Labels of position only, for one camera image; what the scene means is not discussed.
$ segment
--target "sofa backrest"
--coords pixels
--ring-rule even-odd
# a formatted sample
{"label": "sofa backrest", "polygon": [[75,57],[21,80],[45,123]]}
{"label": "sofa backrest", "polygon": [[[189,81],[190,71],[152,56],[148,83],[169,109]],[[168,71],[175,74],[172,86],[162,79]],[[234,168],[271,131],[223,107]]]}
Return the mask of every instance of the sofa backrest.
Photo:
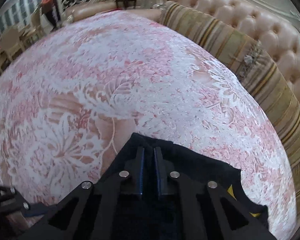
{"label": "sofa backrest", "polygon": [[300,33],[289,21],[244,0],[171,1],[210,14],[261,41],[300,102]]}
{"label": "sofa backrest", "polygon": [[[100,12],[99,10],[99,5],[97,5],[98,3],[102,3],[102,2],[96,2],[96,5],[93,5],[93,3],[90,2],[83,2],[83,3],[79,3],[79,4],[75,4],[71,7],[68,7],[64,13],[63,13],[63,20],[66,20],[70,15],[74,15],[76,14],[77,17],[74,19],[74,21],[79,21],[81,19],[85,19],[87,17],[90,17],[92,15],[95,15],[97,12]],[[106,7],[104,8],[104,10],[111,10],[116,8],[116,6],[113,5],[106,5]]]}

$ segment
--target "dining chair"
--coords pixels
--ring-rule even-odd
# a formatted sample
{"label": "dining chair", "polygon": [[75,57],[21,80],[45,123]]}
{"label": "dining chair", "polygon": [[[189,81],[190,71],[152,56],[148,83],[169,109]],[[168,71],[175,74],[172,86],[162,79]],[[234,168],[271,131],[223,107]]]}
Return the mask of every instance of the dining chair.
{"label": "dining chair", "polygon": [[0,37],[0,47],[7,54],[10,62],[13,61],[13,55],[16,54],[20,49],[24,52],[25,46],[19,37],[19,31],[16,27],[10,27],[5,30]]}
{"label": "dining chair", "polygon": [[25,39],[25,36],[28,34],[30,29],[31,29],[30,24],[27,24],[26,26],[22,25],[18,28],[20,40],[23,42],[23,45],[25,46],[26,49],[32,45],[32,42],[29,39],[28,40]]}
{"label": "dining chair", "polygon": [[24,42],[32,40],[32,38],[37,35],[39,39],[44,36],[44,31],[40,22],[40,8],[37,7],[31,15],[31,29],[22,36]]}

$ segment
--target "black pants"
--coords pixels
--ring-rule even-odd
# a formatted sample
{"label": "black pants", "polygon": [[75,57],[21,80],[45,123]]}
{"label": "black pants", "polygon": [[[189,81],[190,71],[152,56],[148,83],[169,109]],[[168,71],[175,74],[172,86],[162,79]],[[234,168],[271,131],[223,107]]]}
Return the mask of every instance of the black pants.
{"label": "black pants", "polygon": [[45,13],[47,20],[53,25],[53,28],[57,28],[56,20],[53,17],[52,10]]}

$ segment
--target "person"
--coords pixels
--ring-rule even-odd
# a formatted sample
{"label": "person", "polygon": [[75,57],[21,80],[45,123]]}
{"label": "person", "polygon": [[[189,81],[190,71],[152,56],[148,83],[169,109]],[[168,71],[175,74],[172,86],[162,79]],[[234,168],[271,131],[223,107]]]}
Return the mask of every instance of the person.
{"label": "person", "polygon": [[46,16],[47,20],[53,26],[52,31],[55,31],[57,29],[57,23],[52,13],[53,6],[54,6],[53,0],[42,0],[40,6],[42,7],[42,14]]}

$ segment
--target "sofa cushion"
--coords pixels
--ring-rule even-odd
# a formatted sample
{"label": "sofa cushion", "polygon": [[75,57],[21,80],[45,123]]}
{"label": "sofa cushion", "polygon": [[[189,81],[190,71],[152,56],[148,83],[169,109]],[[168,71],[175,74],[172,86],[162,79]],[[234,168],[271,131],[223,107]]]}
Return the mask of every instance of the sofa cushion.
{"label": "sofa cushion", "polygon": [[161,16],[161,11],[159,9],[135,9],[127,10],[127,12],[139,15],[154,22],[159,22]]}
{"label": "sofa cushion", "polygon": [[77,6],[72,11],[74,22],[91,17],[96,13],[116,9],[117,5],[113,1],[98,2],[98,3],[85,3],[84,5]]}
{"label": "sofa cushion", "polygon": [[261,43],[214,17],[168,1],[161,24],[191,39],[238,78],[275,128],[290,161],[300,214],[300,103]]}

